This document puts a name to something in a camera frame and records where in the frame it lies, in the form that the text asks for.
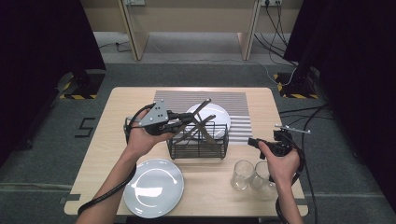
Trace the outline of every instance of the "person's right hand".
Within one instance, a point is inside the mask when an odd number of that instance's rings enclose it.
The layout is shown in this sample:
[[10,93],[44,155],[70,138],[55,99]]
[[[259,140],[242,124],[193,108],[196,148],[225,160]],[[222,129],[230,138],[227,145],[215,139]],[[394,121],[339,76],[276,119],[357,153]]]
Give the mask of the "person's right hand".
[[259,148],[268,161],[268,171],[277,185],[291,186],[292,179],[300,164],[297,149],[293,149],[284,157],[277,157],[264,142],[259,142]]

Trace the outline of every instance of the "black curtain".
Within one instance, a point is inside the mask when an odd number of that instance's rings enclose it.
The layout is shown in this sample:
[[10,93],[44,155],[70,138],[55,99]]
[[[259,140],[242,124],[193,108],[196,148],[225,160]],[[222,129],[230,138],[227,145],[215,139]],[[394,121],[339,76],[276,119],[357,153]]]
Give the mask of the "black curtain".
[[0,3],[0,166],[31,129],[60,77],[106,69],[81,3]]
[[320,71],[336,117],[394,211],[395,8],[390,0],[305,0],[285,53]]

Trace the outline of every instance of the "white plate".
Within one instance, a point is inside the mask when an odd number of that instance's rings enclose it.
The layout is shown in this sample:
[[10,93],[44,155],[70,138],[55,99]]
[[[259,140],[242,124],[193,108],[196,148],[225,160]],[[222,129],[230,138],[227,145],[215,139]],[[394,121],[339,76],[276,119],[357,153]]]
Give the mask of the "white plate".
[[177,166],[168,160],[153,159],[137,165],[123,198],[137,216],[160,217],[177,205],[183,189],[183,175]]
[[[200,105],[201,104],[194,105],[187,112],[193,113]],[[223,107],[221,107],[219,105],[208,104],[207,106],[202,108],[202,110],[199,112],[199,115],[201,116],[201,119],[206,119],[207,117],[209,117],[211,115],[216,115],[216,117],[214,119],[210,120],[206,124],[207,132],[210,135],[212,135],[212,137],[215,139],[222,138],[225,134],[225,130],[221,126],[220,126],[221,128],[217,127],[215,130],[213,130],[213,128],[210,128],[213,125],[213,122],[216,125],[227,124],[227,130],[230,130],[230,127],[231,127],[230,115],[227,113],[227,111]]]

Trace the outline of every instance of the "hand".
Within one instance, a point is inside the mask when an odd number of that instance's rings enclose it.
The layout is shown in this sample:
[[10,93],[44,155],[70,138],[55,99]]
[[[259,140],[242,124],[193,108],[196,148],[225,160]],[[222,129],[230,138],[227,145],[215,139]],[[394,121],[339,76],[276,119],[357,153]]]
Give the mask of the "hand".
[[259,142],[259,148],[268,160],[268,171],[277,185],[291,186],[291,181],[300,164],[297,150],[294,148],[284,157],[275,156],[264,142]]
[[[149,109],[142,111],[137,117],[142,119],[147,115]],[[138,122],[134,122],[133,127],[138,126]],[[137,154],[138,157],[148,154],[151,149],[159,142],[168,140],[174,135],[172,133],[163,133],[161,135],[151,135],[144,128],[132,128],[129,134],[128,146],[126,151]]]

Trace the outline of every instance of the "gray floor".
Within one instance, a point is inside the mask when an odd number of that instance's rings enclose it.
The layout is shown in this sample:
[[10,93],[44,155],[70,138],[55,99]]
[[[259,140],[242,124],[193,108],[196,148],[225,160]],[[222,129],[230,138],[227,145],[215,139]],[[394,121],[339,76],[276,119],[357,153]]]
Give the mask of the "gray floor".
[[[106,77],[95,100],[57,100],[41,124],[30,150],[14,151],[0,169],[0,223],[73,223],[64,213],[67,196],[77,176],[91,138],[76,138],[86,131],[78,127],[84,118],[96,127],[111,90],[117,86],[235,86],[266,87],[273,91],[279,111],[326,103],[279,96],[270,79],[293,67],[271,61],[268,52],[254,42],[250,60],[241,60],[235,34],[152,34],[142,61],[131,51],[118,52],[115,43],[127,41],[119,33],[95,33],[106,61]],[[120,50],[128,49],[121,44]],[[276,63],[285,63],[276,56]],[[64,76],[59,87],[70,78]],[[291,124],[313,110],[282,114]],[[292,124],[302,129],[306,119]],[[304,139],[307,168],[316,195],[318,223],[396,223],[367,167],[354,157],[341,126],[330,108],[317,114],[308,125],[312,134]],[[293,134],[301,145],[301,136]],[[305,223],[314,223],[315,209],[307,174],[301,176],[310,213]]]

